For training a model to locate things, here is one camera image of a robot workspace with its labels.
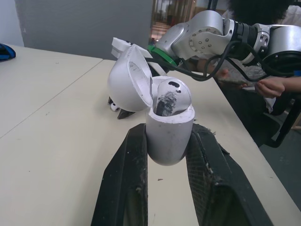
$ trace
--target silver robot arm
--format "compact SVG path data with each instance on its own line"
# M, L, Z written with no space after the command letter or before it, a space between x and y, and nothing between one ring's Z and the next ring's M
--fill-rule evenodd
M252 26L222 18L215 11L203 11L189 22L170 28L155 44L173 60L193 56L221 55L232 41L239 44L230 50L231 58L249 66L258 63L245 48L249 44L271 68L292 71L301 69L301 27L293 25Z

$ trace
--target open lid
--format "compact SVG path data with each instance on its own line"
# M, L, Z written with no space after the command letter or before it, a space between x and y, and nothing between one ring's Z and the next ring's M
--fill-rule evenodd
M126 111L142 111L152 106L151 85L151 70L138 46L133 44L120 55L110 72L109 95Z

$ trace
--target wall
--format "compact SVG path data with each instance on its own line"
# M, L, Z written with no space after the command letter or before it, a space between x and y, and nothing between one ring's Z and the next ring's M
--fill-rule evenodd
M209 0L197 0L197 7L208 7ZM218 0L216 9L227 10L227 0Z
M0 0L0 43L24 46L14 0Z
M26 47L104 59L113 37L147 47L152 0L16 0Z

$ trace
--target blue object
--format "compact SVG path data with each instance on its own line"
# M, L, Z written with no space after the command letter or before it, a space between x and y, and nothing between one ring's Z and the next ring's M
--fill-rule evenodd
M0 44L0 60L9 60L16 57L16 52L9 46Z
M294 71L293 74L294 76L301 76L301 71Z

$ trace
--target cable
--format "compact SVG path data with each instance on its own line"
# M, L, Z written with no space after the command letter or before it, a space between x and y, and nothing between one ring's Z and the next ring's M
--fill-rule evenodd
M283 73L276 71L272 68L270 68L261 58L260 56L256 53L254 48L250 46L249 44L246 45L247 49L252 53L254 58L261 64L262 69L264 70L265 73L271 74L276 77L286 77L286 76L293 76L293 73Z
M234 63L229 57L233 57L233 56L229 56L229 52L231 50L231 48L235 45L235 44L242 44L241 41L231 41L228 43L228 45L226 46L224 52L222 55L215 55L211 58L209 58L207 60L207 62L205 63L205 66L204 66L204 71L203 71L203 75L199 75L199 74L196 74L196 73L192 73L188 70L185 70L183 68L180 68L180 67L177 67L177 66L174 66L166 61L163 61L163 60L159 60L159 59L153 59L153 58L146 58L146 61L147 62L154 62L154 63L157 63L159 65L163 65L167 68L169 68L170 70L175 70L175 71L178 71L178 72L181 72L183 74L186 74L188 76L190 76L191 78L197 80L197 81L206 81L212 77L214 77L216 75L216 73L219 71L219 69L221 68L224 60L227 60L234 68L236 68L241 74L242 76L247 79L248 81L251 81L251 82L256 82L256 81L259 81L259 80L262 80L264 78L267 78L268 76L270 75L273 75L273 76L276 76L276 77L291 77L293 76L293 73L282 73L282 72L279 72L277 70L274 70L272 69L271 67L269 67L261 58L260 56L257 54L257 52L254 50L254 48L252 46L250 46L249 44L245 43L245 44L242 44L242 45L245 45L245 47L252 53L252 55L254 56L254 58L257 60L257 62L259 62L261 64L261 67L262 69L264 70L264 72L266 73L266 75L260 77L260 78L256 78L256 79L252 79L250 77L248 77L246 75L246 73L236 64ZM211 61L215 60L215 59L220 59L217 66L214 68L214 70L207 76L207 69L208 69L208 66L210 64Z
M165 67L167 67L170 70L175 70L175 71L181 72L183 74L186 74L186 75L192 77L193 79L195 79L197 81L206 81L206 80L208 80L208 78L206 78L206 76L189 72L189 71L187 71L187 70L185 70L183 68L174 66L174 65L172 65L172 64L170 64L170 63L168 63L166 61L163 61L163 60L154 59L154 58L146 58L145 60L147 62L153 62L153 63L157 63L159 65L165 66Z
M183 68L190 72L187 62L183 58L180 58L180 60L182 61Z

